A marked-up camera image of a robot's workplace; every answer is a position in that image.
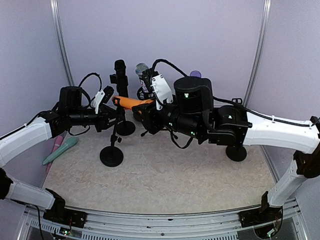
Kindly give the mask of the orange toy microphone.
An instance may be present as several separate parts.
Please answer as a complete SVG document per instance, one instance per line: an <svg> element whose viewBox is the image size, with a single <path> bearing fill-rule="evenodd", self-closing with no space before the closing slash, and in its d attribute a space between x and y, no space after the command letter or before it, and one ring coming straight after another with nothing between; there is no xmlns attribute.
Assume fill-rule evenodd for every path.
<svg viewBox="0 0 320 240"><path fill-rule="evenodd" d="M152 105L154 105L155 103L155 101L152 99L139 100L139 99L124 97L124 96L113 96L112 102L116 107L119 106L125 110L132 110L133 106L137 106L140 104L152 103Z"/></svg>

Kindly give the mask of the black stand for orange mic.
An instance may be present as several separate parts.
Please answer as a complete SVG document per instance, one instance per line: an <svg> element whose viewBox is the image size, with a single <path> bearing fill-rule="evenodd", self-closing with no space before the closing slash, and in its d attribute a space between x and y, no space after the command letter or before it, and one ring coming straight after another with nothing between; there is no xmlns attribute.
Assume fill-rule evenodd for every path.
<svg viewBox="0 0 320 240"><path fill-rule="evenodd" d="M113 127L112 135L110 136L110 146L103 148L99 154L100 161L105 166L111 168L119 166L124 159L123 152L115 146L116 141L119 139L119 137L116 135L117 127L118 125Z"/></svg>

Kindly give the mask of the teal toy microphone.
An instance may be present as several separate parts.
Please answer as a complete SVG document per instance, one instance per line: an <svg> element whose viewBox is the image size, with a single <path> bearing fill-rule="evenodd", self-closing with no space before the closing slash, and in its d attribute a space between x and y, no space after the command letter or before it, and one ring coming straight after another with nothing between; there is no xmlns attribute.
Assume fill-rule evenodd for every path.
<svg viewBox="0 0 320 240"><path fill-rule="evenodd" d="M75 146L79 141L78 137L68 138L60 147L58 147L54 152L52 152L45 160L43 160L42 165L45 166L52 163L56 158L62 155L65 151Z"/></svg>

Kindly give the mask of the pink toy microphone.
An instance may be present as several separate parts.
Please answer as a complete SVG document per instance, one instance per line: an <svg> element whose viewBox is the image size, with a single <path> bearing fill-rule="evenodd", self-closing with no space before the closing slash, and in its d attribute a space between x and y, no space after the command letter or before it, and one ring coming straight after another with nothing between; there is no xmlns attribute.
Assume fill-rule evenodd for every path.
<svg viewBox="0 0 320 240"><path fill-rule="evenodd" d="M51 154L49 156L49 161L48 163L46 164L46 173L48 174L49 173L49 170L50 170L50 167L52 165L52 162L53 162L53 153L61 146L62 142L64 140L64 137L63 136L57 136L56 139L55 139L55 142L54 142L54 146L53 146L53 149L51 151Z"/></svg>

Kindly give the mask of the black stand for teal mic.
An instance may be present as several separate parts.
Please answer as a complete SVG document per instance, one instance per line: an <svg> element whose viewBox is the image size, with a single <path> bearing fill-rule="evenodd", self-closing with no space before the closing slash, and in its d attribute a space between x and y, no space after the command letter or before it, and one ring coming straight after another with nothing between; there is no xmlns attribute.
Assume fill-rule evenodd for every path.
<svg viewBox="0 0 320 240"><path fill-rule="evenodd" d="M247 157L247 150L243 146L227 146L225 153L234 162L242 162Z"/></svg>

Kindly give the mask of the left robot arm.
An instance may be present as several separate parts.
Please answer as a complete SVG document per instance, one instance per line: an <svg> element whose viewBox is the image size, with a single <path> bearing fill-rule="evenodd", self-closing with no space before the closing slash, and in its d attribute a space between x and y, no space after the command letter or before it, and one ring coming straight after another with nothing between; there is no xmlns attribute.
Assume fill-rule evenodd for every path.
<svg viewBox="0 0 320 240"><path fill-rule="evenodd" d="M31 147L53 139L73 126L94 126L97 132L115 126L120 116L106 104L114 93L111 86L99 90L89 105L82 105L82 96L88 94L79 86L61 88L59 101L52 110L39 112L30 122L0 138L0 166ZM65 200L50 189L42 189L10 177L0 170L0 198L34 205L45 210L57 221L63 223L70 218Z"/></svg>

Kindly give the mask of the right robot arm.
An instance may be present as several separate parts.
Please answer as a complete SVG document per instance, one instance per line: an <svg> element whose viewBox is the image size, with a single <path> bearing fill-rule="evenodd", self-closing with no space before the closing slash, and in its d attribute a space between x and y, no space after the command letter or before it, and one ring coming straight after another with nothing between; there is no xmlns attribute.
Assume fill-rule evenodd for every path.
<svg viewBox="0 0 320 240"><path fill-rule="evenodd" d="M197 140L199 144L226 146L229 159L246 158L246 146L274 146L294 150L293 160L282 178L261 198L256 218L266 222L276 209L307 179L320 174L320 125L312 117L307 121L289 121L262 115L242 104L225 100L214 107L211 81L186 76L174 82L170 90L161 75L151 80L155 99L132 103L141 114L144 128L156 134L166 128Z"/></svg>

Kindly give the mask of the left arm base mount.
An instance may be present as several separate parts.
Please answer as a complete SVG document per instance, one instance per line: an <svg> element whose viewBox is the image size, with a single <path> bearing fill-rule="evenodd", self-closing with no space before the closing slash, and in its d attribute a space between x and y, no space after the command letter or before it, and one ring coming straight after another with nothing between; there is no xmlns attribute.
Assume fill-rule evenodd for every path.
<svg viewBox="0 0 320 240"><path fill-rule="evenodd" d="M81 229L85 226L87 216L87 213L84 211L72 210L65 207L46 210L43 214L45 220Z"/></svg>

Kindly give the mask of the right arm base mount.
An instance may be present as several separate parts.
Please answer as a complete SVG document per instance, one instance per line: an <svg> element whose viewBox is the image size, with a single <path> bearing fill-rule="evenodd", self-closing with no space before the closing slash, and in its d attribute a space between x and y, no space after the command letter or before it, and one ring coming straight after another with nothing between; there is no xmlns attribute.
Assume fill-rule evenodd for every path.
<svg viewBox="0 0 320 240"><path fill-rule="evenodd" d="M269 207L265 210L254 208L239 212L238 217L242 228L252 227L281 219L283 217L283 208Z"/></svg>

